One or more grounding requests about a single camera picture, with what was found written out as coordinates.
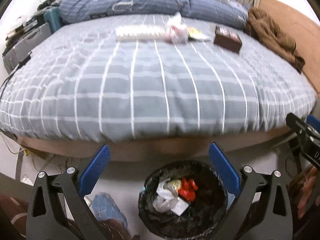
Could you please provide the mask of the person's right hand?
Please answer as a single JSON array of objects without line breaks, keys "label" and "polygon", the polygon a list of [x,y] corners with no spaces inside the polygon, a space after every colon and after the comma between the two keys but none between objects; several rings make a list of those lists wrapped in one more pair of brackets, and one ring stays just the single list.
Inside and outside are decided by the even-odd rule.
[{"label": "person's right hand", "polygon": [[298,219],[301,219],[306,213],[306,206],[313,192],[313,188],[316,183],[317,178],[317,168],[312,167],[311,170],[306,174],[304,178],[304,184],[301,189],[302,196],[300,198],[299,204],[297,206],[297,216]]}]

